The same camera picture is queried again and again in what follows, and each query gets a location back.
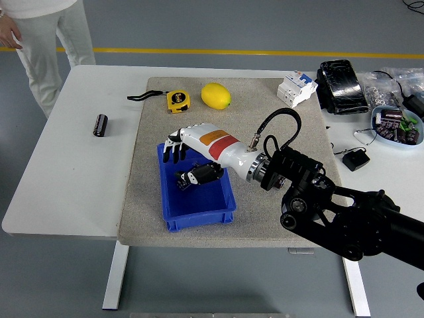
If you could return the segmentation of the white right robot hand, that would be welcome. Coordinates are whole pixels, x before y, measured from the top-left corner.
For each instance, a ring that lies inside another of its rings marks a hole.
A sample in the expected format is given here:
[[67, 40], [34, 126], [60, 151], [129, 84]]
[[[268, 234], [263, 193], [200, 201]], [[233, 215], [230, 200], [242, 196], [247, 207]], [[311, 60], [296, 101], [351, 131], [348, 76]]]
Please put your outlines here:
[[179, 179], [184, 185], [203, 185], [218, 180], [224, 168], [232, 168], [239, 177], [249, 182], [261, 155], [258, 150], [249, 151], [248, 146], [215, 125], [201, 123], [180, 128], [168, 136], [164, 143], [163, 162], [173, 160], [176, 164], [186, 158], [189, 149], [200, 153], [209, 162], [182, 172]]

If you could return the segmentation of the person's hand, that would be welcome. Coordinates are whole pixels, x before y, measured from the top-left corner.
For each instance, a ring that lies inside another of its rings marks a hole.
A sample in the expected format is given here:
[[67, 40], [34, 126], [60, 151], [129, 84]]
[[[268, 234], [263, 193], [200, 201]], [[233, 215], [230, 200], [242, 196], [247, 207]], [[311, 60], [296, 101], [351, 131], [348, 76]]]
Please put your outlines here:
[[7, 15], [1, 15], [1, 44], [5, 48], [21, 50], [21, 32], [14, 20]]

